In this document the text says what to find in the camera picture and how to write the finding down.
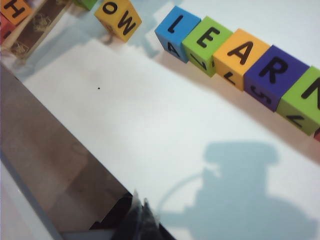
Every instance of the orange letter block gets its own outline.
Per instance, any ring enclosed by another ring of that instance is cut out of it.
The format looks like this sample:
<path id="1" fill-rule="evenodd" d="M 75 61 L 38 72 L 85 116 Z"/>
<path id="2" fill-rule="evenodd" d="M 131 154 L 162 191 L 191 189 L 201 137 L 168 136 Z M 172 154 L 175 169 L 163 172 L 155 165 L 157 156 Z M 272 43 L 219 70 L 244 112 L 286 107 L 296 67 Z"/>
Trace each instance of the orange letter block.
<path id="1" fill-rule="evenodd" d="M 6 19 L 6 17 L 0 13 L 0 44 L 11 34 L 15 28 L 15 25 L 9 22 L 8 19 Z"/>
<path id="2" fill-rule="evenodd" d="M 129 0 L 105 0 L 94 15 L 110 33 L 124 42 L 142 23 Z"/>
<path id="3" fill-rule="evenodd" d="M 216 73 L 244 90 L 244 74 L 270 46 L 242 29 L 234 32 L 213 54 Z"/>

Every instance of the foam letter block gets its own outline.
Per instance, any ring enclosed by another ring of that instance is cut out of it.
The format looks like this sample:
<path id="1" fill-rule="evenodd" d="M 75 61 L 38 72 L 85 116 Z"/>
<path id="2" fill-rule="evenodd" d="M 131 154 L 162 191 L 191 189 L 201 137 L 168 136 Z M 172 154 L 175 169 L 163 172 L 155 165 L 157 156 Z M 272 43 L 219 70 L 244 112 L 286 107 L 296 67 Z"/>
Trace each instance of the foam letter block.
<path id="1" fill-rule="evenodd" d="M 275 112 L 281 97 L 308 68 L 272 45 L 244 74 L 244 90 Z"/>
<path id="2" fill-rule="evenodd" d="M 190 62 L 208 76 L 216 73 L 213 53 L 232 35 L 232 31 L 206 16 L 182 41 Z"/>
<path id="3" fill-rule="evenodd" d="M 216 73 L 243 91 L 246 71 L 269 47 L 260 39 L 238 29 L 213 54 Z"/>
<path id="4" fill-rule="evenodd" d="M 127 42 L 142 23 L 129 0 L 105 0 L 94 14 L 112 34 Z"/>
<path id="5" fill-rule="evenodd" d="M 283 95 L 276 112 L 311 135 L 320 127 L 320 70 L 310 67 Z"/>
<path id="6" fill-rule="evenodd" d="M 8 19 L 6 19 L 5 16 L 0 13 L 0 44 L 11 34 L 15 28 L 15 25 L 9 22 Z"/>
<path id="7" fill-rule="evenodd" d="M 97 0 L 73 0 L 73 3 L 81 8 L 91 10 Z"/>
<path id="8" fill-rule="evenodd" d="M 320 142 L 320 128 L 314 133 L 314 138 Z"/>
<path id="9" fill-rule="evenodd" d="M 155 29 L 164 50 L 187 63 L 188 57 L 182 41 L 201 22 L 201 18 L 175 6 Z"/>
<path id="10" fill-rule="evenodd" d="M 32 9 L 24 0 L 2 0 L 1 13 L 13 25 L 17 25 L 32 13 Z"/>

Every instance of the white table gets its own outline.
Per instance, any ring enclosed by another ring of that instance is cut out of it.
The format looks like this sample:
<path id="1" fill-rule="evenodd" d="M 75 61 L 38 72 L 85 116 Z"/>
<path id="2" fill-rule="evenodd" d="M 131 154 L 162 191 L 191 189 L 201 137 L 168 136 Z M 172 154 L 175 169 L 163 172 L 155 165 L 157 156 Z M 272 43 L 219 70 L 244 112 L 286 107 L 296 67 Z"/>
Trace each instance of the white table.
<path id="1" fill-rule="evenodd" d="M 320 239 L 320 143 L 154 34 L 178 4 L 320 68 L 320 1 L 132 2 L 143 23 L 126 44 L 99 3 L 72 6 L 26 65 L 2 61 L 177 239 Z"/>

